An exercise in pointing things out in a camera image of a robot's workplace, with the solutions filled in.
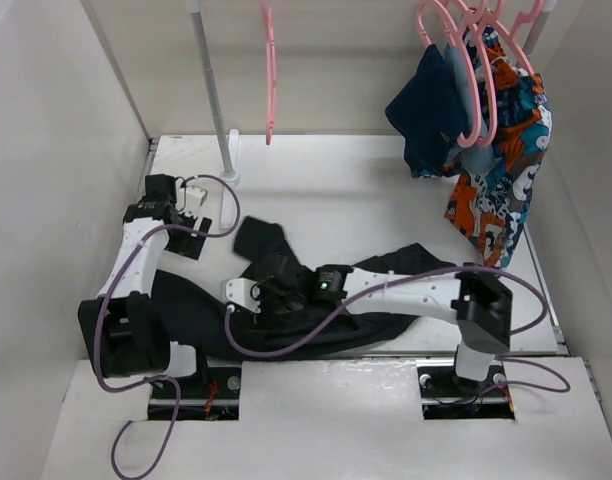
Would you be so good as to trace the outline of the black trousers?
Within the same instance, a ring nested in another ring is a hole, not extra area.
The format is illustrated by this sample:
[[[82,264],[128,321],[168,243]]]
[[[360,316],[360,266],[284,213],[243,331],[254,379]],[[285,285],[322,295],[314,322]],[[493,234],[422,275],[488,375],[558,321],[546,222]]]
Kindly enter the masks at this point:
[[[247,216],[240,224],[233,245],[236,255],[249,261],[242,276],[250,278],[259,261],[270,254],[295,260],[282,227]],[[449,267],[422,245],[410,244],[398,250],[369,257],[356,264],[367,271],[413,275]],[[238,361],[245,356],[228,342],[224,332],[226,305],[192,281],[159,270],[155,274],[151,299],[170,339],[193,345],[206,356]],[[236,342],[255,351],[284,348],[310,333],[325,319],[325,310],[302,310],[279,317],[279,327],[264,331],[254,328],[253,315],[245,310],[231,315],[230,325]],[[308,344],[285,355],[285,360],[311,360],[345,350],[358,349],[392,340],[415,322],[415,316],[372,313],[341,314]]]

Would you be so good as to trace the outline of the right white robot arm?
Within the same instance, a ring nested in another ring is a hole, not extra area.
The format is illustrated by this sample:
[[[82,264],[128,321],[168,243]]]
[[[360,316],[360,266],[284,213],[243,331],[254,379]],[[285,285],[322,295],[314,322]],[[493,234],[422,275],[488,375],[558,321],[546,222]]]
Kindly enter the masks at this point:
[[[412,315],[455,325],[461,339],[448,381],[462,394],[480,387],[495,357],[510,347],[513,294],[481,267],[406,276],[338,264],[310,270],[272,255],[252,280],[231,280],[227,289],[230,301],[266,317],[319,307],[351,315]]]

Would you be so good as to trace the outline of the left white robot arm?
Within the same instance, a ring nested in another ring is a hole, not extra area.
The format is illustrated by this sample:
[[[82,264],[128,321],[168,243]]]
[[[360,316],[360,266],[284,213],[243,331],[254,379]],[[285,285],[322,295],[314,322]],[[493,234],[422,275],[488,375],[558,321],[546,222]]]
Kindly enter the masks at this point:
[[[200,349],[170,337],[152,300],[160,257],[166,250],[183,254],[196,243],[193,226],[193,219],[177,210],[176,178],[147,176],[144,195],[124,214],[122,242],[108,279],[77,311],[93,372],[105,391],[127,389],[110,385],[109,379],[138,375],[144,377],[140,385],[175,378],[190,397],[209,387]]]

